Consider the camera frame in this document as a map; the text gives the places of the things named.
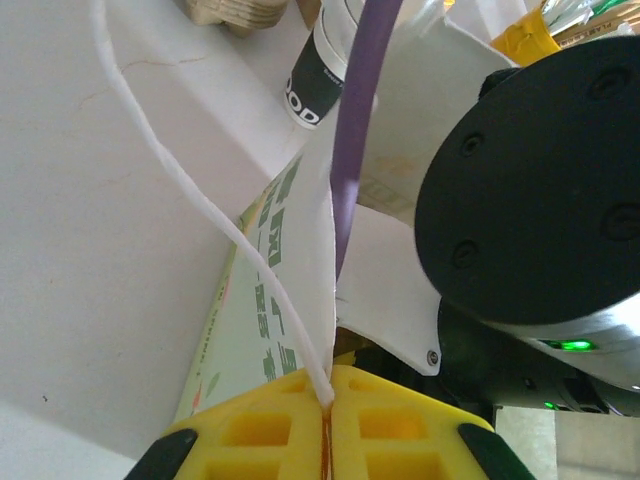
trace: white cable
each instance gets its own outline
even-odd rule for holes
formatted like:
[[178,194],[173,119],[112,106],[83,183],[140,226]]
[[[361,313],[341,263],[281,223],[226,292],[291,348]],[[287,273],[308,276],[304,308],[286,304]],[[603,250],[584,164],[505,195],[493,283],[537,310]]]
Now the white cable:
[[113,43],[111,42],[111,34],[107,26],[104,0],[92,1],[91,24],[96,48],[98,50],[98,57],[100,58],[100,63],[104,68],[109,83],[120,96],[124,106],[140,129],[142,136],[153,153],[158,157],[169,176],[180,186],[191,204],[220,228],[220,230],[238,246],[249,262],[260,272],[260,275],[272,290],[278,305],[280,305],[283,310],[284,316],[291,322],[291,329],[296,346],[302,356],[302,361],[307,369],[307,373],[311,378],[311,383],[315,389],[318,401],[322,407],[327,410],[333,403],[333,387],[322,368],[322,362],[318,359],[318,355],[313,348],[304,324],[294,309],[278,277],[276,277],[273,270],[269,268],[264,258],[262,258],[262,255],[260,255],[260,252],[251,245],[234,223],[200,191],[193,179],[184,171],[173,154],[158,140],[147,116],[118,68]]

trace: screw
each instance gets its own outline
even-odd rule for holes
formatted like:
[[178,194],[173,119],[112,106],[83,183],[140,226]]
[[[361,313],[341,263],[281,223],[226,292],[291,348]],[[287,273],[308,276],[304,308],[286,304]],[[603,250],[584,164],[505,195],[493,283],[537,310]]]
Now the screw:
[[602,234],[614,242],[640,237],[640,204],[627,203],[610,208],[602,220]]
[[473,135],[469,135],[465,138],[464,142],[462,142],[462,146],[460,147],[460,155],[463,157],[470,157],[473,155],[478,148],[482,146],[484,143],[484,137],[480,133],[474,133]]
[[626,68],[614,68],[602,73],[589,87],[592,100],[605,100],[620,93],[629,83],[631,73]]
[[438,360],[440,360],[438,352],[429,350],[429,353],[427,353],[427,363],[429,363],[429,365],[433,367],[434,365],[438,364]]
[[459,269],[469,268],[478,258],[478,246],[471,240],[465,240],[459,243],[453,250],[453,256],[451,257],[451,263],[454,267]]

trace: black label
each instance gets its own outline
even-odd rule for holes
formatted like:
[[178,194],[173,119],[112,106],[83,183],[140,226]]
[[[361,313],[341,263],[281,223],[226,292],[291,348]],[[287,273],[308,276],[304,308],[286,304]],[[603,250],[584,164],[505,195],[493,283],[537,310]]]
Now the black label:
[[312,32],[287,82],[287,103],[302,121],[317,125],[340,97],[342,85],[320,58]]

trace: green led light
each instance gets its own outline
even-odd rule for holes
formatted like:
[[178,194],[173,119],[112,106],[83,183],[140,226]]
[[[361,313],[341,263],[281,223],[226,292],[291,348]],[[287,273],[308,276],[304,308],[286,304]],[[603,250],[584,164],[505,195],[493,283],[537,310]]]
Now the green led light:
[[563,350],[565,352],[590,352],[597,348],[589,340],[542,340],[542,343],[555,350]]

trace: yellow packaging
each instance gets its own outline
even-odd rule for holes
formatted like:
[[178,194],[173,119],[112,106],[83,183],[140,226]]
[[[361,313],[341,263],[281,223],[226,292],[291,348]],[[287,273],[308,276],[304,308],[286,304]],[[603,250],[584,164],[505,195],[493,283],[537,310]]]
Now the yellow packaging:
[[507,28],[491,46],[523,67],[561,50],[544,23],[540,8]]

